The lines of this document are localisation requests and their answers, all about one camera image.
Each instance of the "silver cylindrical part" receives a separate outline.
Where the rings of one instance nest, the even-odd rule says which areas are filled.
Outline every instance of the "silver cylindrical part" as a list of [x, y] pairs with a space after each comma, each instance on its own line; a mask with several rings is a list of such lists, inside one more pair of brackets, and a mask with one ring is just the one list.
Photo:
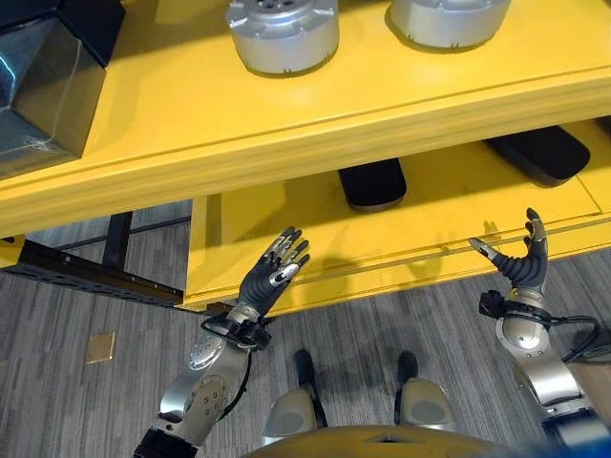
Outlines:
[[464, 48], [491, 38], [511, 0], [392, 0], [390, 20], [409, 40]]
[[240, 58], [256, 72], [310, 69], [339, 44], [337, 0], [234, 0], [225, 17]]

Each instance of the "black metal frame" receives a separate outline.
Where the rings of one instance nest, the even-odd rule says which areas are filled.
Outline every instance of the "black metal frame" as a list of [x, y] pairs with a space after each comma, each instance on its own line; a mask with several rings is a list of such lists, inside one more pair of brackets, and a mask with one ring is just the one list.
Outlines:
[[[140, 232], [148, 232], [148, 231], [153, 231], [155, 229], [161, 229], [163, 227], [170, 227], [170, 226], [176, 226], [179, 224], [185, 224], [191, 221], [191, 217], [181, 217], [181, 218], [176, 218], [176, 219], [169, 219], [167, 221], [162, 221], [162, 222], [156, 222], [153, 224], [147, 224], [144, 226], [139, 226], [139, 227], [134, 227], [132, 229], [130, 229], [130, 235], [132, 234], [139, 234]], [[100, 243], [101, 241], [105, 241], [108, 238], [107, 234], [104, 234], [102, 236], [97, 236], [97, 237], [92, 237], [90, 239], [85, 239], [85, 240], [77, 240], [77, 241], [73, 241], [70, 243], [66, 243], [64, 245], [58, 245], [55, 246], [54, 248], [56, 250], [72, 250], [73, 248], [79, 248], [81, 246], [85, 246], [85, 245], [91, 245], [93, 243]]]
[[131, 212], [111, 217], [101, 264], [25, 240], [18, 262], [2, 270], [19, 277], [126, 301], [163, 307], [182, 303], [183, 292], [180, 289], [123, 271], [131, 219]]

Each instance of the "small tan square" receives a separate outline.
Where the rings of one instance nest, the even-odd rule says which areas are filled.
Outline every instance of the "small tan square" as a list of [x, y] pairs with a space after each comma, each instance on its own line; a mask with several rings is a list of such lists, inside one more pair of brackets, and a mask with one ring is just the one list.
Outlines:
[[115, 356], [115, 334], [115, 332], [104, 332], [90, 337], [85, 363], [92, 364], [112, 360]]

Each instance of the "robotic arm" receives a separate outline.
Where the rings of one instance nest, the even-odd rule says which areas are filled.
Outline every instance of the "robotic arm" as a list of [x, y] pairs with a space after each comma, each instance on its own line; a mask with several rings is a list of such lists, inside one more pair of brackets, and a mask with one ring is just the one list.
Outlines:
[[579, 387], [566, 363], [579, 354], [573, 350], [561, 358], [550, 345], [548, 330], [561, 323], [593, 323], [598, 335], [598, 322], [590, 317], [553, 317], [543, 303], [547, 278], [547, 236], [541, 218], [529, 208], [526, 212], [524, 238], [528, 254], [510, 258], [480, 239], [470, 239], [471, 246], [488, 258], [498, 271], [512, 283], [507, 298], [497, 291], [481, 295], [479, 312], [495, 318], [495, 334], [515, 366], [520, 386], [528, 387], [543, 413], [543, 429], [567, 446], [609, 437], [590, 401]]
[[135, 457], [194, 457], [212, 426], [237, 403], [243, 384], [227, 407], [229, 387], [245, 367], [250, 370], [251, 353], [271, 339], [264, 329], [265, 314], [309, 260], [309, 255], [299, 258], [307, 240], [290, 251], [301, 234], [293, 227], [284, 230], [246, 274], [236, 307], [201, 325], [203, 333], [187, 367], [163, 395]]

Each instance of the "yellow shelf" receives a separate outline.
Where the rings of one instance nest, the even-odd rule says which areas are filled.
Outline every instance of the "yellow shelf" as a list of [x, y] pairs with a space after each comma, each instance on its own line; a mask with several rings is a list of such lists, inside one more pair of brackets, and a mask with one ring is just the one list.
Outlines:
[[132, 0], [82, 159], [0, 181], [0, 237], [611, 114], [604, 0], [512, 2], [468, 52], [421, 52], [341, 0], [320, 70], [248, 72], [227, 0]]
[[566, 129], [592, 161], [551, 189], [475, 142], [402, 157], [408, 194], [379, 214], [350, 210], [335, 172], [196, 198], [182, 307], [235, 298], [245, 272], [288, 225], [304, 229], [312, 261], [275, 314], [492, 271], [467, 238], [521, 254], [528, 206], [545, 218], [552, 257], [607, 246], [611, 212], [601, 207], [611, 194], [611, 138], [593, 121]]

